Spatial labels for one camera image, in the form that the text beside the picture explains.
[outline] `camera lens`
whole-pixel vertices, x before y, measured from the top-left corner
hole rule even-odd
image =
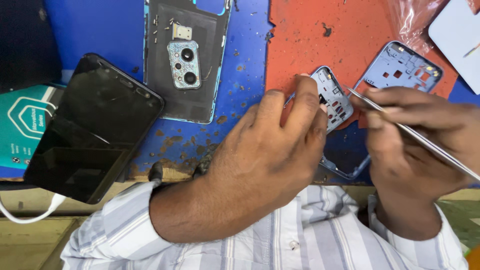
[[[187,72],[185,73],[185,76],[183,77],[186,83],[192,85],[197,81],[197,76],[193,72]]]
[[[181,51],[181,57],[185,61],[190,62],[193,60],[193,51],[189,48],[185,48]]]

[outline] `white charging cable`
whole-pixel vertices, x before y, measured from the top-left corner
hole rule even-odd
[[[5,217],[7,217],[8,219],[10,219],[11,221],[13,221],[15,223],[28,224],[28,223],[37,222],[39,220],[42,220],[42,219],[48,217],[53,211],[55,211],[57,209],[57,207],[60,204],[62,204],[62,202],[64,200],[65,200],[65,196],[55,193],[55,195],[53,195],[52,202],[50,203],[50,207],[48,208],[48,210],[45,213],[43,213],[43,215],[38,216],[36,218],[29,219],[29,220],[22,220],[22,219],[19,219],[19,218],[16,218],[16,217],[12,216],[12,214],[3,206],[3,203],[1,201],[1,197],[0,197],[0,210],[5,215]]]

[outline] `tweezers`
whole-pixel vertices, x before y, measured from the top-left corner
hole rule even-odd
[[[370,99],[362,96],[361,94],[359,94],[357,91],[353,90],[352,88],[350,88],[348,86],[345,86],[345,87],[348,90],[350,90],[350,92],[352,92],[353,95],[355,95],[358,98],[360,98],[361,100],[363,100],[370,107],[374,108],[375,110],[384,111],[384,109],[382,107],[380,107],[378,104],[376,104],[375,102],[373,102]],[[418,142],[420,145],[422,145],[425,149],[427,149],[432,154],[434,154],[436,157],[445,161],[450,166],[459,170],[463,174],[466,174],[466,175],[472,177],[473,179],[475,179],[477,182],[480,183],[480,176],[478,174],[476,174],[474,171],[469,169],[467,166],[463,165],[463,163],[461,163],[459,160],[457,160],[452,155],[447,153],[445,150],[441,149],[438,145],[434,144],[429,139],[425,138],[424,136],[422,136],[420,133],[418,133],[417,131],[415,131],[414,129],[412,129],[409,126],[399,124],[399,123],[395,123],[395,124],[400,129],[405,131],[410,137],[412,137],[412,139],[414,139],[416,142]]]

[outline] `striped shirt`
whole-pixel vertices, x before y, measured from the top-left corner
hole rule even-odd
[[[288,205],[222,240],[174,244],[149,216],[156,182],[118,194],[92,214],[62,252],[65,270],[467,270],[460,242],[442,216],[433,239],[412,241],[381,224],[369,197],[370,227],[341,187],[311,185]]]

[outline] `black smartphone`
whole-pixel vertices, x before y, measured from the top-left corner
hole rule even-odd
[[[27,183],[98,203],[164,107],[101,56],[79,61],[24,174]]]

